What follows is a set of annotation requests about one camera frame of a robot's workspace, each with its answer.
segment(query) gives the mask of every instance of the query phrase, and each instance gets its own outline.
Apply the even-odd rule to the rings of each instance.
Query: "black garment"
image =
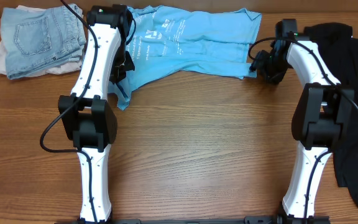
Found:
[[[355,90],[358,105],[358,39],[352,27],[330,23],[306,27],[305,34],[318,44],[318,50],[331,73]],[[338,186],[347,187],[358,206],[358,114],[352,109],[346,140],[334,151],[334,168]]]

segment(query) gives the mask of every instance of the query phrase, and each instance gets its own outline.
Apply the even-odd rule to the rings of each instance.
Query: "black cable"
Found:
[[[76,16],[81,22],[82,24],[91,32],[93,39],[94,39],[94,57],[93,57],[93,62],[92,62],[92,66],[91,66],[91,70],[89,71],[89,76],[88,79],[86,81],[86,84],[84,86],[84,90],[82,91],[81,95],[76,99],[76,101],[74,101],[74,103],[72,105],[70,105],[64,112],[62,112],[59,116],[57,116],[48,126],[47,128],[45,128],[45,130],[43,131],[43,133],[41,134],[41,138],[40,138],[40,145],[41,148],[47,152],[52,152],[52,153],[67,153],[67,152],[76,152],[76,153],[80,153],[82,155],[84,155],[86,157],[86,161],[88,162],[88,167],[89,167],[89,202],[91,204],[91,209],[92,209],[92,214],[93,214],[93,218],[94,218],[94,222],[95,224],[98,224],[98,219],[96,218],[96,212],[94,209],[94,205],[93,205],[93,197],[92,197],[92,165],[91,165],[91,158],[89,157],[89,155],[87,155],[86,152],[83,152],[81,150],[78,149],[63,149],[63,150],[58,150],[58,149],[49,149],[48,147],[45,146],[44,144],[44,139],[45,136],[47,135],[47,133],[49,132],[49,130],[62,118],[64,117],[70,110],[73,109],[74,106],[76,106],[80,100],[84,97],[87,89],[89,88],[90,82],[91,82],[91,78],[92,78],[92,74],[94,71],[94,67],[96,65],[96,59],[98,57],[98,39],[96,38],[96,35],[94,34],[92,28],[81,18],[81,16],[79,16],[64,0],[60,0],[63,5],[71,12],[74,14],[74,16]]]
[[[294,43],[296,45],[299,45],[300,47],[304,48],[309,54],[311,54],[313,56],[313,58],[316,60],[316,63],[321,71],[321,74],[323,74],[323,77],[324,79],[330,84],[332,85],[335,90],[341,94],[341,96],[343,96],[355,109],[356,111],[358,112],[358,106],[356,105],[356,103],[351,100],[341,89],[339,89],[335,83],[333,83],[329,78],[328,78],[328,75],[325,73],[324,71],[324,68],[321,64],[321,62],[318,60],[318,57],[316,56],[316,54],[314,54],[314,52],[312,50],[310,50],[307,46],[299,43],[298,41],[296,40],[293,40],[293,39],[289,39],[289,38],[281,38],[281,37],[267,37],[267,38],[264,38],[264,39],[261,39],[261,40],[258,40],[256,41],[255,43],[253,43],[250,47],[249,47],[249,50],[248,50],[248,57],[251,58],[252,60],[259,60],[259,59],[256,59],[254,58],[253,56],[251,56],[251,50],[259,43],[261,42],[265,42],[265,41],[268,41],[268,40],[284,40],[284,41],[288,41],[288,42],[291,42],[291,43]],[[306,203],[305,203],[305,212],[304,212],[304,215],[303,215],[303,221],[307,223],[307,215],[308,215],[308,204],[309,204],[309,194],[310,194],[310,187],[311,187],[311,181],[313,179],[313,175],[314,175],[314,172],[316,170],[316,167],[317,167],[317,164],[318,162],[320,161],[320,159],[325,156],[326,154],[329,154],[331,153],[330,150],[328,150],[327,152],[324,152],[322,153],[319,157],[316,158],[316,162],[314,163],[314,166],[311,170],[311,173],[310,173],[310,177],[309,177],[309,182],[308,182],[308,188],[306,190]]]
[[[135,21],[135,19],[134,18],[132,18],[132,20],[134,21],[134,31],[132,32],[132,35],[131,35],[131,37],[129,38],[129,40],[127,40],[127,42],[126,42],[126,44],[125,45],[128,45],[130,42],[131,42],[131,40],[132,40],[132,38],[134,37],[134,34],[135,34],[135,30],[136,30],[136,21]]]

